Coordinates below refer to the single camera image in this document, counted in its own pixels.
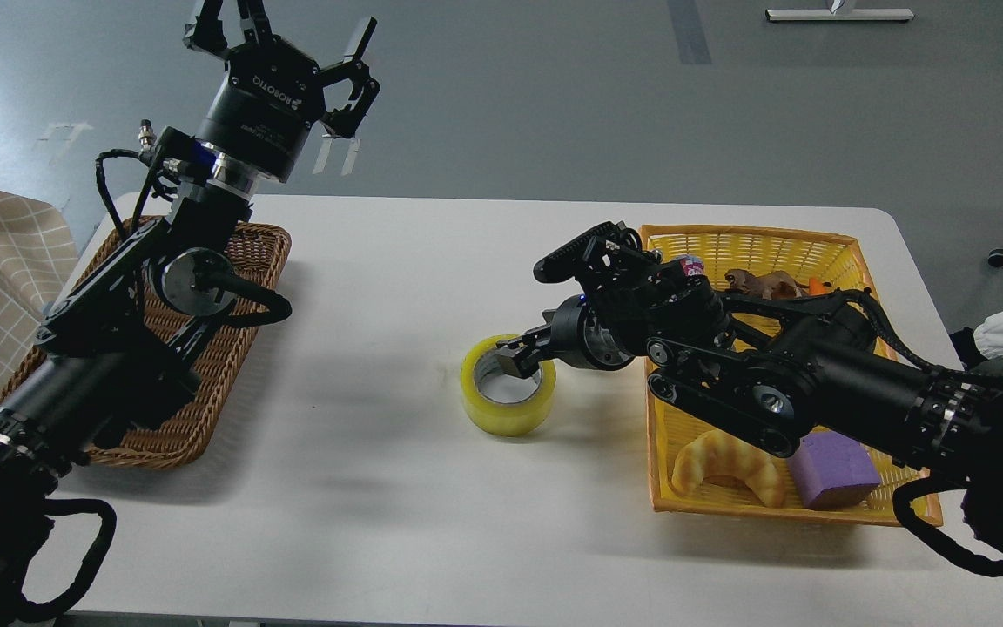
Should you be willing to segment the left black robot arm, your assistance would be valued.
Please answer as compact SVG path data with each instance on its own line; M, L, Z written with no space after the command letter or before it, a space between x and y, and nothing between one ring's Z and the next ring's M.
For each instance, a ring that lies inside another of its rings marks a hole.
M199 1L184 44L226 78L195 135L140 124L137 150L97 158L119 246L41 322L44 362L0 402L0 626L48 622L84 598L114 539L114 508L55 499L91 445L159 428L190 404L195 362L223 328L276 324L291 303L239 277L226 246L256 185L286 182L314 127L351 139L380 85L365 61L377 19L322 66L273 32L261 1L239 1L228 46L219 1Z

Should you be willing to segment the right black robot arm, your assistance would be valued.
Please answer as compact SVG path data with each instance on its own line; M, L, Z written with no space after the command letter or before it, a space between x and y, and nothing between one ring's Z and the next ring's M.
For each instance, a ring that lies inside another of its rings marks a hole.
M592 227L533 274L582 292L497 341L504 374L527 380L550 360L615 372L648 357L659 401L768 454L788 459L816 426L856 438L930 472L892 496L909 532L955 566L1003 576L1003 360L970 372L923 360L867 288L717 291L623 223Z

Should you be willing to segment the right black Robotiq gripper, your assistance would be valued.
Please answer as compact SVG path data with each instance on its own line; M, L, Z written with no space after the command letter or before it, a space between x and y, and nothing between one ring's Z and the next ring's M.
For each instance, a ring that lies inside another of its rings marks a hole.
M549 325L507 334L496 342L501 372L528 380L544 361L560 360L575 368L616 372L620 345L585 294L569 297L549 310Z

